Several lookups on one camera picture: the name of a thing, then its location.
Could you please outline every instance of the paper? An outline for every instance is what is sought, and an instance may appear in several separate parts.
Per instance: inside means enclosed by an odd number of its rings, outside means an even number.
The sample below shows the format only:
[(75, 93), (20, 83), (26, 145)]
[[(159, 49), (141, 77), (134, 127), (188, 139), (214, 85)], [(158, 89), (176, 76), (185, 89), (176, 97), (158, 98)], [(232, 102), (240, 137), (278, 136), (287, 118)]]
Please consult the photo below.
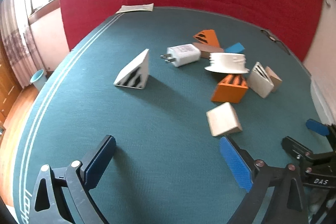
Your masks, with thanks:
[(124, 13), (124, 12), (131, 12), (131, 11), (153, 11), (153, 8), (154, 8), (154, 3), (145, 4), (145, 5), (133, 5), (133, 6), (122, 5), (119, 11), (115, 13), (119, 14), (119, 13)]

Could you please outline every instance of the wooden floor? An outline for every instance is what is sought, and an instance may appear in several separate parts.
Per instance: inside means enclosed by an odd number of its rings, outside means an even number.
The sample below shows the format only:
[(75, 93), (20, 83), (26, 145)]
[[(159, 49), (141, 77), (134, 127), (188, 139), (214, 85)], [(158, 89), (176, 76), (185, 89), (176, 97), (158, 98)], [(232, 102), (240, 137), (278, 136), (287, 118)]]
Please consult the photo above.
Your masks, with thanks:
[(6, 131), (0, 145), (0, 195), (4, 203), (9, 206), (14, 206), (12, 196), (14, 157), (27, 114), (37, 95), (38, 91), (33, 85), (26, 87), (16, 99), (4, 122)]

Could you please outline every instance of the white power adapter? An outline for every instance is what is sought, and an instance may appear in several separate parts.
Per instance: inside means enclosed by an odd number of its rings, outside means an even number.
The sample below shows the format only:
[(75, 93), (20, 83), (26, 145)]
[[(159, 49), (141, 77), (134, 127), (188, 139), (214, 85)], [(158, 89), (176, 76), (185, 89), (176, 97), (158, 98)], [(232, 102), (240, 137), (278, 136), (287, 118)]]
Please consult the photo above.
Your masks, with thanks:
[(167, 54), (161, 55), (167, 63), (172, 63), (179, 67), (191, 62), (198, 61), (201, 57), (201, 51), (193, 44), (185, 44), (167, 48)]

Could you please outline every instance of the plug prong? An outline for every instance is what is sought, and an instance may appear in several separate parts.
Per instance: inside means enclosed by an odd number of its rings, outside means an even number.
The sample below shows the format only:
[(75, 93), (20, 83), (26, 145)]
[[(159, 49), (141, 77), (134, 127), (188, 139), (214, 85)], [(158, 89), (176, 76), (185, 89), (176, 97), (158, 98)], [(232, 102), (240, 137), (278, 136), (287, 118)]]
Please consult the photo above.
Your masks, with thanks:
[(166, 61), (166, 63), (174, 62), (174, 61), (176, 61), (176, 58), (168, 58), (165, 61)]
[(164, 55), (160, 55), (161, 58), (168, 58), (171, 57), (171, 54), (164, 54)]

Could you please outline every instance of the wooden frame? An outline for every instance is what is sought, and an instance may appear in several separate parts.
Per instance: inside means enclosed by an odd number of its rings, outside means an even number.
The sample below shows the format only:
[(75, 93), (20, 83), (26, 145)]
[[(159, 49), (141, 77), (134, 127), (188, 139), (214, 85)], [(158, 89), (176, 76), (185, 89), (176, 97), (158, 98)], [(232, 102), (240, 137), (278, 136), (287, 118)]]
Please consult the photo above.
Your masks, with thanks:
[(32, 25), (34, 22), (38, 21), (41, 17), (49, 14), (52, 11), (60, 8), (59, 0), (52, 0), (45, 6), (41, 7), (39, 10), (35, 11), (30, 17), (28, 17), (29, 25)]

